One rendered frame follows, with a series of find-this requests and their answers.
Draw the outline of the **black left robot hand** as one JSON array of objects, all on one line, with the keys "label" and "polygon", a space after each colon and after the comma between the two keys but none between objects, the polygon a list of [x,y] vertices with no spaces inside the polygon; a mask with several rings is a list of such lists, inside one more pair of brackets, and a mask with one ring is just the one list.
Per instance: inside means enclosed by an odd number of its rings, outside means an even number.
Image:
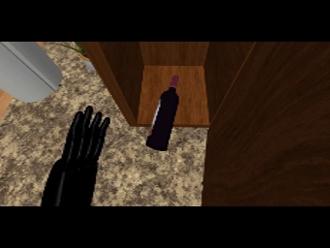
[{"label": "black left robot hand", "polygon": [[42,196],[43,207],[89,207],[92,204],[99,157],[111,118],[93,107],[73,118],[62,157],[50,169]]}]

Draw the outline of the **dark wine bottle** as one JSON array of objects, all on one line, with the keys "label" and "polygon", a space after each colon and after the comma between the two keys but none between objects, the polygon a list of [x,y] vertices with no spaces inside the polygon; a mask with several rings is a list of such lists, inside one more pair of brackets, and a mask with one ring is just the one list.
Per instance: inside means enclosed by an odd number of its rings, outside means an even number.
[{"label": "dark wine bottle", "polygon": [[179,76],[173,76],[168,90],[161,95],[151,127],[151,134],[146,140],[146,145],[159,151],[167,151],[168,146],[173,122],[179,106],[179,95],[176,93],[177,84]]}]

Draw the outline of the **brown wooden cabinet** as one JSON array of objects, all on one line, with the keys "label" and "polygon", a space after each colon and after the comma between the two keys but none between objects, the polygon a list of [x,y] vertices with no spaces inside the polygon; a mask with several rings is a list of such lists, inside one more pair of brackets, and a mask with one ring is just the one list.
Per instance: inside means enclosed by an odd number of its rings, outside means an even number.
[{"label": "brown wooden cabinet", "polygon": [[252,44],[246,42],[86,42],[81,44],[131,126],[158,119],[208,127]]}]

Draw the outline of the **dark wooden cabinet door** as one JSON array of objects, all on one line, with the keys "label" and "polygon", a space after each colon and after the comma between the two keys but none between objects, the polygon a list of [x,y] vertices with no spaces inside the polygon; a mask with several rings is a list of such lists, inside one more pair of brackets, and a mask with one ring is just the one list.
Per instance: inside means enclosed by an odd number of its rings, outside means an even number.
[{"label": "dark wooden cabinet door", "polygon": [[202,205],[330,205],[330,42],[252,45],[210,127]]}]

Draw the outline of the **green potted plant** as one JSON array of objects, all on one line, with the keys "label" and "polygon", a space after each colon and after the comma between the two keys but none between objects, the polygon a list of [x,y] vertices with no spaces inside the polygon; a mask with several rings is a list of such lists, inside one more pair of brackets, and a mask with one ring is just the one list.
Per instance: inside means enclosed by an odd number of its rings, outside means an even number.
[{"label": "green potted plant", "polygon": [[86,65],[87,69],[90,71],[96,72],[95,66],[93,66],[92,61],[89,59],[87,53],[86,53],[86,51],[83,49],[81,43],[74,42],[74,46],[68,46],[68,45],[64,45],[64,44],[59,44],[59,46],[74,50],[78,53],[78,56],[81,58],[81,61],[83,61],[84,65]]}]

